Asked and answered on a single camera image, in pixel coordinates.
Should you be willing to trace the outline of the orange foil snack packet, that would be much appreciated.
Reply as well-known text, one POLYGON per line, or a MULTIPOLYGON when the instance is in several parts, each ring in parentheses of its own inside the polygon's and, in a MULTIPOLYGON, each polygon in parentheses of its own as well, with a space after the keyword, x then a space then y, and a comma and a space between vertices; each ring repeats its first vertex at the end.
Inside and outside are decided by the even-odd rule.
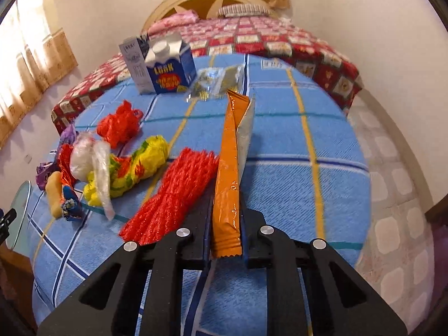
POLYGON ((212 215, 216 259, 242 254, 240 184, 254 124, 254 100, 231 90, 227 98, 212 215))

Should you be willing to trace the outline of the side window beige curtain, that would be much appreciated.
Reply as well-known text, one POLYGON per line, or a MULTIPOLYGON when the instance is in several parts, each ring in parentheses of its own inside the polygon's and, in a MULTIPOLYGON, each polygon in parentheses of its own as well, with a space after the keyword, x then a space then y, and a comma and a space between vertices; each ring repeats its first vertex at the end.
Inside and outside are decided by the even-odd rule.
POLYGON ((54 0, 16 0, 1 22, 1 144, 77 66, 54 0))

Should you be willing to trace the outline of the yellow green plastic bag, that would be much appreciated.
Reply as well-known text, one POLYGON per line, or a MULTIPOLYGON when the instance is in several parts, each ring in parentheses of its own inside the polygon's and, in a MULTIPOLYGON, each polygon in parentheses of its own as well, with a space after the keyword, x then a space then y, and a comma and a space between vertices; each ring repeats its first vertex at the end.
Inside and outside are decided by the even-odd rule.
POLYGON ((161 135, 147 137, 128 156, 110 153, 95 158, 94 169, 87 176, 83 195, 89 206, 103 207, 112 204, 112 198, 121 197, 142 180, 152 177, 168 158, 169 145, 161 135))

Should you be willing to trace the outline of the pink pillow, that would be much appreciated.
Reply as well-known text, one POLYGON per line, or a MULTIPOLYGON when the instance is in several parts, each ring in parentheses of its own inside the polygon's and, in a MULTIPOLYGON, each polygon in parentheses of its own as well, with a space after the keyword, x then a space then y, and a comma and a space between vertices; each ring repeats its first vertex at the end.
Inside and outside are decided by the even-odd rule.
POLYGON ((164 17, 145 28, 144 31, 149 35, 162 33, 174 27, 181 27, 184 25, 194 24, 200 20, 197 13, 193 10, 182 11, 173 14, 169 17, 164 17))

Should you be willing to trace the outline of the yellow sponge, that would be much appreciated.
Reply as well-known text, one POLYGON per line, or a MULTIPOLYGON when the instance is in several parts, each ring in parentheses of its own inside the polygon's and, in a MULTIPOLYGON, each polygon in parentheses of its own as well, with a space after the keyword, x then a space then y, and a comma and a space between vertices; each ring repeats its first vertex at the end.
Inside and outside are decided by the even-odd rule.
POLYGON ((49 210, 52 217, 58 219, 62 217, 62 173, 54 171, 49 176, 46 183, 46 196, 49 210))

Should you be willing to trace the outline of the purple snack wrapper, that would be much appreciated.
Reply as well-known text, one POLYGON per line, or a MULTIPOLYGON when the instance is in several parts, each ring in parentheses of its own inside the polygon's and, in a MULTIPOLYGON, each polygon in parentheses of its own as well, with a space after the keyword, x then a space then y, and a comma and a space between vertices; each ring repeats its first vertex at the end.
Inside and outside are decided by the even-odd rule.
POLYGON ((58 157, 62 151, 63 144, 73 144, 77 139, 78 132, 74 124, 69 124, 63 131, 59 138, 59 144, 55 151, 54 158, 51 162, 41 162, 36 167, 36 185, 40 190, 44 190, 49 179, 49 176, 59 170, 58 157))

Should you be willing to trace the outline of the wooden cabinet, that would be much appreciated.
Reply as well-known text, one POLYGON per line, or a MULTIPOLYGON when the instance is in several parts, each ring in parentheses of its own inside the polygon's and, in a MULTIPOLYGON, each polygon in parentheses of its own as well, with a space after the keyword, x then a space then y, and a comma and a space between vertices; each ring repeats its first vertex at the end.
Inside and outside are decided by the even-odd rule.
POLYGON ((1 244, 1 290, 35 334, 37 325, 32 306, 33 281, 30 259, 8 249, 6 244, 1 244))

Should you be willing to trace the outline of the striped grey pillow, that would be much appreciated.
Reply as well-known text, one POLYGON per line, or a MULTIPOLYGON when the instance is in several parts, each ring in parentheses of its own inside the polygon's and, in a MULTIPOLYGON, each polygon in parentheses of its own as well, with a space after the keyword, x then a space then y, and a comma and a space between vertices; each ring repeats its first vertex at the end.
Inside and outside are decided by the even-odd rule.
POLYGON ((269 17, 270 13, 270 9, 260 4, 230 4, 221 7, 217 12, 217 17, 269 17))

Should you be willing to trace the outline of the blue orange snack wrapper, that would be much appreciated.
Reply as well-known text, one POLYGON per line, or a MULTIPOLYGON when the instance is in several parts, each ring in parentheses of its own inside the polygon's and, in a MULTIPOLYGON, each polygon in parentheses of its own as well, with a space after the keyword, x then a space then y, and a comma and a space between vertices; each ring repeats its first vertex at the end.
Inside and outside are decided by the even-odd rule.
POLYGON ((67 221, 80 221, 84 217, 80 200, 73 188, 64 185, 62 187, 62 195, 64 197, 61 204, 62 216, 67 221))

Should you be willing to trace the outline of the clear plastic packet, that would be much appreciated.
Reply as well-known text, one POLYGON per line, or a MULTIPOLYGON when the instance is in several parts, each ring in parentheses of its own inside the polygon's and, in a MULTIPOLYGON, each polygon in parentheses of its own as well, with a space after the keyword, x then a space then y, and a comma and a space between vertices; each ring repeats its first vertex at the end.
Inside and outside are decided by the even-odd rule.
POLYGON ((208 101, 222 99, 228 90, 240 92, 244 82, 244 67, 235 64, 229 67, 207 67, 197 72, 188 89, 185 98, 187 102, 193 99, 208 101))

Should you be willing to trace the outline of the white wall socket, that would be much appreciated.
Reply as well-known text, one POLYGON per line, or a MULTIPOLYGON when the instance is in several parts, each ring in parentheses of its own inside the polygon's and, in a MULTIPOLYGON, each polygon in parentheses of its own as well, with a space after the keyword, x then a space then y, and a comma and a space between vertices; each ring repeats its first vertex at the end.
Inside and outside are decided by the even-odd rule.
POLYGON ((27 155, 25 155, 24 160, 25 160, 25 163, 29 164, 32 160, 32 156, 27 154, 27 155))

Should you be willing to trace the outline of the red patterned bed cover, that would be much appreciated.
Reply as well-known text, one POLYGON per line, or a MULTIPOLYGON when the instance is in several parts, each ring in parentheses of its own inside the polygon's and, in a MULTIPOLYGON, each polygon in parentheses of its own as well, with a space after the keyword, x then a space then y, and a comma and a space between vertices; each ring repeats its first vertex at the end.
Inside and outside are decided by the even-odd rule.
MULTIPOLYGON (((347 112, 363 88, 358 68, 350 59, 312 33, 275 17, 230 17, 200 19, 162 33, 178 32, 191 46, 193 56, 250 54, 282 59, 315 81, 347 112)), ((51 120, 61 133, 105 91, 129 76, 122 55, 114 55, 70 89, 51 111, 51 120)))

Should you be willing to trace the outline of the red mesh net bag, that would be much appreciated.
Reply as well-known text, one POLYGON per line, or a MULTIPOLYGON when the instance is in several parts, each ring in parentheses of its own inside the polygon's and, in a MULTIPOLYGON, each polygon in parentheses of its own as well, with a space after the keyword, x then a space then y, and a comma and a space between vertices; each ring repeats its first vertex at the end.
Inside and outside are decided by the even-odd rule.
POLYGON ((219 157, 184 148, 166 170, 157 193, 121 229, 123 241, 153 244, 182 225, 188 212, 216 177, 219 157))

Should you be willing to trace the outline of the blue milk carton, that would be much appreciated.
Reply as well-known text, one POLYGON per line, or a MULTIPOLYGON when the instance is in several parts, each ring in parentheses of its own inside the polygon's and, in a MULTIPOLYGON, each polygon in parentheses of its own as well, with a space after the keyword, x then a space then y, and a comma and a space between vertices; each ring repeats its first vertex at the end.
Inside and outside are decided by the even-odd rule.
POLYGON ((151 39, 145 64, 155 93, 183 93, 197 76, 191 46, 180 33, 151 39))

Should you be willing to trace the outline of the red plastic bag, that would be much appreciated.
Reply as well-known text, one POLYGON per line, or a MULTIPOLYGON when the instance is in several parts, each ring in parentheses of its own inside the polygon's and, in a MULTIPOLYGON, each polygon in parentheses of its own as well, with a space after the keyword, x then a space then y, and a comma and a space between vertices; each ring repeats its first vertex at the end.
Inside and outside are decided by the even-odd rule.
POLYGON ((99 122, 96 132, 115 150, 137 135, 143 116, 144 113, 140 109, 132 108, 130 102, 124 100, 115 113, 107 115, 99 122))

